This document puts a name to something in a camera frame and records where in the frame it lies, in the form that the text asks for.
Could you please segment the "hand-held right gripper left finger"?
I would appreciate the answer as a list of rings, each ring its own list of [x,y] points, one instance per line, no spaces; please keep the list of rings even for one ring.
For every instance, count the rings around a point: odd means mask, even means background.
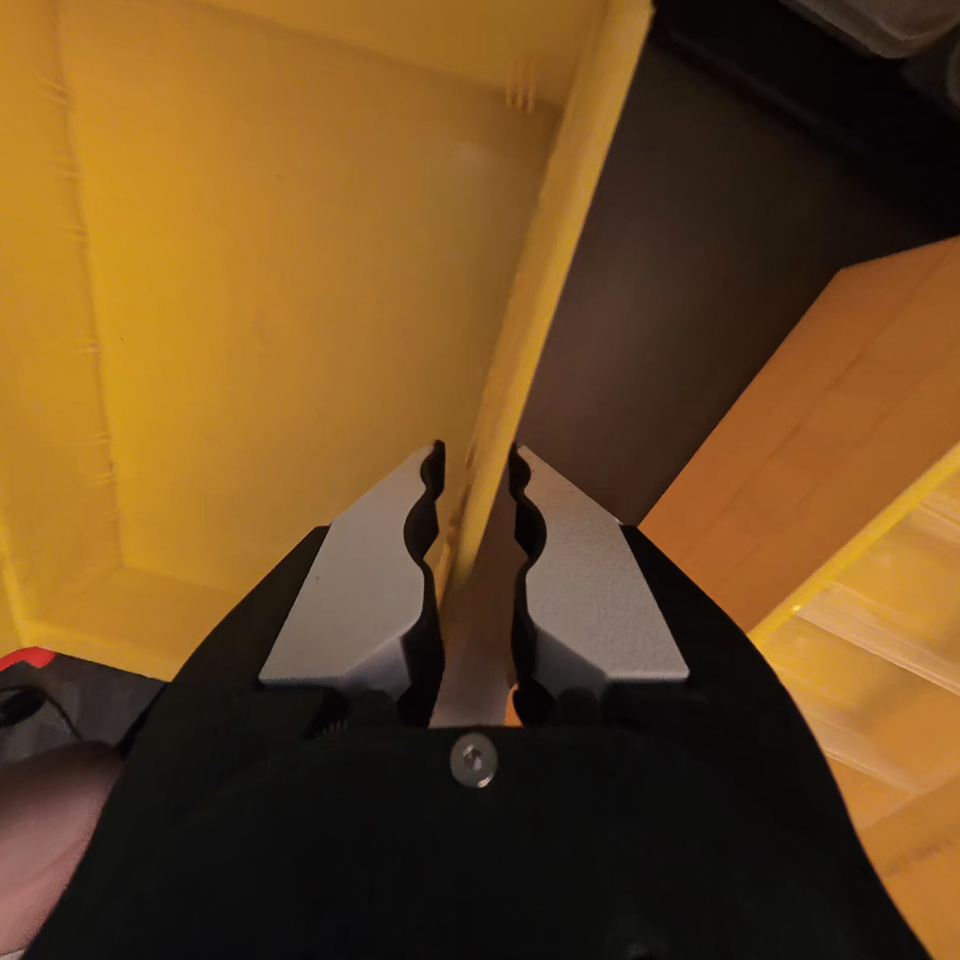
[[[414,451],[328,526],[258,675],[342,698],[386,695],[404,723],[429,725],[445,672],[434,574],[447,451]]]

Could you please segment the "person's right forearm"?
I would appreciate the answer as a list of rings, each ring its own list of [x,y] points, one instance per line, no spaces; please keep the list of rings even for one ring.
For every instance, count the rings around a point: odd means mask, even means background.
[[[76,742],[1,777],[1,957],[37,937],[84,857],[122,769],[117,750]]]

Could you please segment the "yellow storage bin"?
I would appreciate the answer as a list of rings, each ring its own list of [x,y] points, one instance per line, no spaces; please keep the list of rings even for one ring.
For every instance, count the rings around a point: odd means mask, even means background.
[[[958,625],[959,239],[838,272],[640,524],[774,667],[958,775],[918,798],[828,760],[934,958],[958,958],[959,691],[791,614],[840,583]]]
[[[2,2],[2,656],[171,679],[446,444],[470,571],[652,2]]]

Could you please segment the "black drawer cabinet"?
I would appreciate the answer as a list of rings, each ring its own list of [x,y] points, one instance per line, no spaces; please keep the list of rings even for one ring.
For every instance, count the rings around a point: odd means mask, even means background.
[[[655,2],[654,45],[787,116],[939,237],[958,234],[958,111],[783,2]]]

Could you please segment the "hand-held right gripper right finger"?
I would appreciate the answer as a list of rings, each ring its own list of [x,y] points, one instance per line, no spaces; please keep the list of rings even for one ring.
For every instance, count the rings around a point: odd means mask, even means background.
[[[597,708],[623,688],[675,690],[688,666],[620,520],[528,446],[510,450],[512,707],[544,724],[569,694]]]

